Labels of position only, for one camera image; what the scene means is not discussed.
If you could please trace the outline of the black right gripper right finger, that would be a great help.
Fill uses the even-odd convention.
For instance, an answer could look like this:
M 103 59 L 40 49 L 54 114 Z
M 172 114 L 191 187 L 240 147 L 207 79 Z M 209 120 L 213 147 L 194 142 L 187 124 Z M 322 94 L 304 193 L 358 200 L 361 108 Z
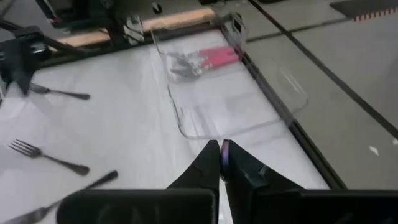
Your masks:
M 234 224 L 250 224 L 258 192 L 301 189 L 229 139 L 229 179 L 224 182 Z

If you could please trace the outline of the wooden table board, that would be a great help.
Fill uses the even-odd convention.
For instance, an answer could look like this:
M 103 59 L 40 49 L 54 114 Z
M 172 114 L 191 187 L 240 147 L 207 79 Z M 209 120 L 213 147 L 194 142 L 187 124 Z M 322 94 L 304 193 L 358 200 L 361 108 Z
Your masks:
M 150 32 L 155 28 L 180 28 L 188 27 L 194 24 L 200 24 L 207 22 L 216 17 L 216 13 L 211 8 L 203 8 L 192 11 L 185 11 L 169 16 L 163 16 L 155 19 L 148 19 L 142 21 L 142 30 L 144 32 Z M 104 29 L 100 31 L 90 31 L 84 34 L 72 35 L 58 39 L 59 42 L 73 47 L 82 47 L 90 44 L 98 44 L 100 42 L 109 41 L 110 37 L 108 33 L 104 33 Z

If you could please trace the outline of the black hazard striped mat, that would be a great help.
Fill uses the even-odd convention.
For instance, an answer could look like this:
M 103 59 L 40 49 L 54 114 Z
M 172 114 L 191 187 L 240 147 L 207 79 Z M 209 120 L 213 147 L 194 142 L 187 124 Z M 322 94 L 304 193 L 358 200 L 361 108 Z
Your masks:
M 355 22 L 398 13 L 398 0 L 343 0 L 330 7 Z

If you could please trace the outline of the iridescent blue fork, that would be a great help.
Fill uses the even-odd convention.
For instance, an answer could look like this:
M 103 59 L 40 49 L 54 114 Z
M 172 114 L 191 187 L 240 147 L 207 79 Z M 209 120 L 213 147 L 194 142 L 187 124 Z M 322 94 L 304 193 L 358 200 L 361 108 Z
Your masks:
M 221 146 L 221 176 L 227 182 L 229 179 L 229 139 L 224 139 Z

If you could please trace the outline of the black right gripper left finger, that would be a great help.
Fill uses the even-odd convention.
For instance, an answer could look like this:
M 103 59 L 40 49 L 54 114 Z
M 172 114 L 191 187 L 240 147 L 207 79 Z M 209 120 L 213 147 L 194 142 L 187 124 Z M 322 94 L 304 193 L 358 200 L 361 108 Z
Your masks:
M 170 188 L 218 189 L 220 181 L 220 146 L 210 140 Z

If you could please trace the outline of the clear plastic bin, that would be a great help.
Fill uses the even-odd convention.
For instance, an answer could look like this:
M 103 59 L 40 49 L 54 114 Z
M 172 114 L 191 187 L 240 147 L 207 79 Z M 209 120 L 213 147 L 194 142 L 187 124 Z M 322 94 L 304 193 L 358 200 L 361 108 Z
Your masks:
M 170 53 L 172 52 L 186 54 L 200 49 L 233 47 L 236 53 L 240 56 L 238 62 L 241 60 L 244 54 L 246 36 L 248 33 L 248 29 L 244 25 L 242 17 L 237 13 L 229 13 L 223 16 L 217 16 L 207 22 L 210 24 L 225 26 L 226 34 L 223 35 L 220 30 L 213 29 L 201 32 L 199 34 L 167 39 L 166 35 L 170 34 L 173 30 L 176 31 L 178 28 L 155 28 L 151 30 L 152 39 L 155 43 L 160 58 L 162 59 L 162 63 L 164 64 L 164 72 L 171 82 L 192 82 L 202 76 L 212 74 L 215 71 L 210 71 L 199 77 L 182 77 L 180 75 L 173 74 L 169 71 L 169 69 L 175 65 L 177 58 L 170 56 Z M 218 70 L 228 70 L 231 66 Z
M 290 71 L 267 58 L 248 58 L 194 74 L 167 69 L 168 91 L 180 132 L 189 139 L 230 138 L 295 121 L 308 96 Z

